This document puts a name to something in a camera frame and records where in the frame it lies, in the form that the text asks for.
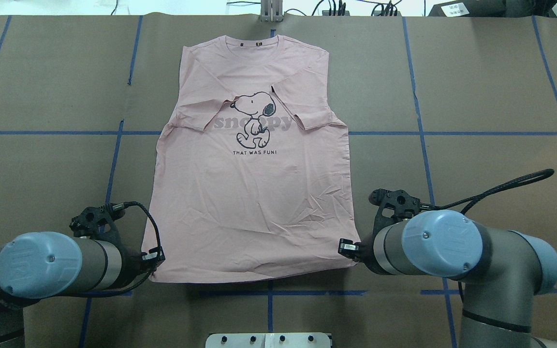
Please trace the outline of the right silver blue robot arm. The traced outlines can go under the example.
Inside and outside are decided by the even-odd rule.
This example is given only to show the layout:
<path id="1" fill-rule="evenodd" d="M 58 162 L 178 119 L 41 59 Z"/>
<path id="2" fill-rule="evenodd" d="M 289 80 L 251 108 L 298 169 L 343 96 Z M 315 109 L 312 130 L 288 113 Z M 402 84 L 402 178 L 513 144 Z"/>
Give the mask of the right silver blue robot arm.
<path id="1" fill-rule="evenodd" d="M 391 223 L 361 242 L 340 239 L 338 252 L 378 275 L 462 283 L 460 348 L 557 348 L 532 334 L 534 297 L 557 284 L 557 252 L 542 239 L 442 210 Z"/>

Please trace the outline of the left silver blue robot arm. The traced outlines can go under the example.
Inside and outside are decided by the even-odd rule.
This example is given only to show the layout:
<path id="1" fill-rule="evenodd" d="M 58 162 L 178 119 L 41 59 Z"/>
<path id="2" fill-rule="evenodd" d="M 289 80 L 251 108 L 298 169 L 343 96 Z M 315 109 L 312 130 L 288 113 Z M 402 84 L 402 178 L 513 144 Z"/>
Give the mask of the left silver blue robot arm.
<path id="1" fill-rule="evenodd" d="M 137 253 L 113 241 L 29 232 L 0 247 L 0 348 L 25 346 L 24 308 L 51 297 L 126 294 L 164 261 L 161 247 Z"/>

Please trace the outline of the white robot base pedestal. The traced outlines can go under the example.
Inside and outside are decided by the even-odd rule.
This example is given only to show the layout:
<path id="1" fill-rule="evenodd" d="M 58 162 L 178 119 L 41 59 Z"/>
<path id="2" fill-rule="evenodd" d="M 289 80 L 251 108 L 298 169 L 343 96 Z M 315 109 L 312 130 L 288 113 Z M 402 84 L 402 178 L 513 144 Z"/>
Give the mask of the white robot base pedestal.
<path id="1" fill-rule="evenodd" d="M 333 348 L 332 335 L 322 332 L 211 334 L 206 348 Z"/>

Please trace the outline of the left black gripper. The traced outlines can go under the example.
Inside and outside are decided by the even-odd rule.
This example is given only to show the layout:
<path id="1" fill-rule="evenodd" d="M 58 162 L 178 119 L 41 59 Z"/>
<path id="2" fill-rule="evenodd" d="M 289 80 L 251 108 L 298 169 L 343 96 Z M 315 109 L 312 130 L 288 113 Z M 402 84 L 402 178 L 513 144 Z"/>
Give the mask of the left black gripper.
<path id="1" fill-rule="evenodd" d="M 135 250 L 132 247 L 119 246 L 121 253 L 122 267 L 119 274 L 119 287 L 123 288 L 133 283 L 133 281 L 143 275 L 149 275 L 149 266 L 159 266 L 165 260 L 163 247 L 157 246 L 148 252 Z"/>

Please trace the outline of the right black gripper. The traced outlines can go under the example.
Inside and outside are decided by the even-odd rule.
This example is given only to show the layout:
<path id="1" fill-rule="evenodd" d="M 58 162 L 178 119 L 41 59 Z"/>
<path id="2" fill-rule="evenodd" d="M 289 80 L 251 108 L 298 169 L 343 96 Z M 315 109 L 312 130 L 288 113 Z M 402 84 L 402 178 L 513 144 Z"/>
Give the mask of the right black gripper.
<path id="1" fill-rule="evenodd" d="M 359 258 L 365 266 L 380 266 L 374 254 L 374 242 L 379 232 L 373 231 L 361 242 L 341 238 L 338 243 L 338 254 L 345 258 Z"/>

